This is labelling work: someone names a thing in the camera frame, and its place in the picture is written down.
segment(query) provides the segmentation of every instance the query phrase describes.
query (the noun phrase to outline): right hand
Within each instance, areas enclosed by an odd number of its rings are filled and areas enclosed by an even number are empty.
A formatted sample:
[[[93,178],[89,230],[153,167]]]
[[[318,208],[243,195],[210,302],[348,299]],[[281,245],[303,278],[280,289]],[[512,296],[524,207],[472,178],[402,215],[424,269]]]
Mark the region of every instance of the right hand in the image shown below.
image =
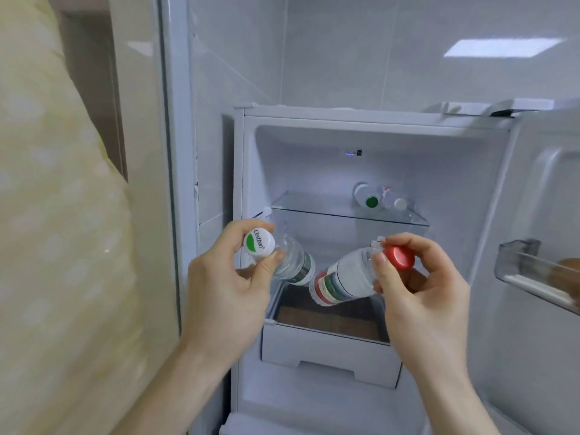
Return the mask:
[[[409,247],[429,271],[399,273],[384,254],[373,256],[375,291],[385,297],[388,335],[403,365],[415,379],[467,376],[468,283],[431,240],[398,234],[387,245]]]

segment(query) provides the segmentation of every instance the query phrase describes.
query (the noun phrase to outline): yellow curtain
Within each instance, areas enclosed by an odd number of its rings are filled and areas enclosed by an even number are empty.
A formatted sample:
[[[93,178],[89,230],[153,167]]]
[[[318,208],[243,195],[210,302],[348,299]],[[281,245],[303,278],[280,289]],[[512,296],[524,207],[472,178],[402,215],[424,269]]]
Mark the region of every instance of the yellow curtain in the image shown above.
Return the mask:
[[[47,0],[0,0],[3,435],[104,435],[149,380],[125,186]]]

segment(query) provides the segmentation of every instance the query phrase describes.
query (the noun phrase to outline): refrigerator drawer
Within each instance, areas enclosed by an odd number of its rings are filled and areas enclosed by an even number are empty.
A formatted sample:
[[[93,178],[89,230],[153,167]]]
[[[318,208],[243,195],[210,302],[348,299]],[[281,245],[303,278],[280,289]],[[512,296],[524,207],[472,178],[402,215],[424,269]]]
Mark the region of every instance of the refrigerator drawer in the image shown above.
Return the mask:
[[[264,323],[264,362],[331,366],[352,371],[361,382],[396,387],[401,359],[388,343],[381,298],[321,307],[307,288],[288,285],[276,302]]]

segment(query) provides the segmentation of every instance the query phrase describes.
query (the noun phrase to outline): hand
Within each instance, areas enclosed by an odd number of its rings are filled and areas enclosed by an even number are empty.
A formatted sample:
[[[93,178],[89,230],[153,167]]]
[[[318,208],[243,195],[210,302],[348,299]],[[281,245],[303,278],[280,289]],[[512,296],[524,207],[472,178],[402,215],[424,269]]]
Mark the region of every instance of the hand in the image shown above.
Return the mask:
[[[234,269],[234,254],[243,237],[256,227],[269,232],[262,220],[233,221],[214,246],[189,264],[188,309],[181,345],[203,352],[210,363],[228,370],[256,339],[270,300],[270,279],[284,258],[281,250],[258,265]]]
[[[384,254],[373,256],[375,291],[385,297],[388,335],[403,365],[415,379],[467,378],[469,285],[431,240],[399,234],[382,245],[409,247],[429,271],[399,274]]]

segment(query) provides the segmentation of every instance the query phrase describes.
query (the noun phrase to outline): forearm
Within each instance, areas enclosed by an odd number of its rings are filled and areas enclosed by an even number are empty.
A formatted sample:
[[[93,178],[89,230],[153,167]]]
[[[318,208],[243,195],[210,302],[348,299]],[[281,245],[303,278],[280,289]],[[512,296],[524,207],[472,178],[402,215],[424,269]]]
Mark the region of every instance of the forearm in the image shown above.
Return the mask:
[[[182,435],[229,366],[179,344],[111,435]]]
[[[434,435],[500,435],[467,372],[419,378],[417,385]]]

